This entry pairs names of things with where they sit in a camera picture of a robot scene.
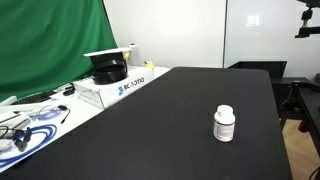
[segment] floor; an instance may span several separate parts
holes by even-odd
[[[282,133],[287,147],[293,179],[307,180],[311,173],[320,166],[320,158],[310,134],[298,131],[300,122],[288,120]]]

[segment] black tabletop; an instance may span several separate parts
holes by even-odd
[[[220,104],[235,110],[229,143],[212,133]],[[0,177],[292,179],[268,74],[209,68],[172,69]]]
[[[301,83],[311,83],[309,79],[305,77],[281,77],[281,78],[271,78],[272,84],[284,84],[290,85],[292,82],[301,82]]]

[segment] white wall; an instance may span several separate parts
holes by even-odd
[[[313,79],[320,73],[320,35],[294,38],[305,10],[296,0],[229,0],[225,67],[248,60],[288,61],[284,76]],[[320,8],[313,9],[309,22],[317,25]]]
[[[104,0],[118,47],[131,64],[222,67],[225,0]]]

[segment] bottle label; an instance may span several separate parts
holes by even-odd
[[[214,121],[213,134],[220,141],[231,141],[233,138],[234,123],[233,124],[220,124]]]

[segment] green backdrop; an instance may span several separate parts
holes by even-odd
[[[0,19],[0,101],[82,77],[84,53],[117,47],[102,0],[4,0]]]

